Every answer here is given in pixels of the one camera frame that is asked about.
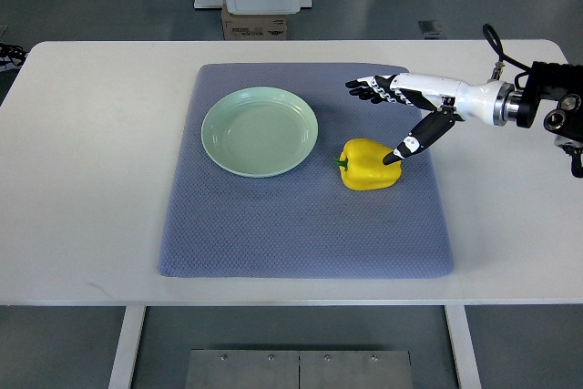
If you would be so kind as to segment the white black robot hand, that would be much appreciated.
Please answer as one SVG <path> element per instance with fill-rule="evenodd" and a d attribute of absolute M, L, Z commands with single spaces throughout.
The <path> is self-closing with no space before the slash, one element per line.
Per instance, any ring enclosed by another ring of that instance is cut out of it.
<path fill-rule="evenodd" d="M 500 80 L 471 86 L 446 77 L 401 73 L 361 77 L 346 86 L 361 100 L 401 103 L 428 112 L 383 158 L 385 166 L 426 151 L 458 121 L 475 118 L 487 125 L 504 126 L 517 119 L 519 95 L 513 85 Z"/>

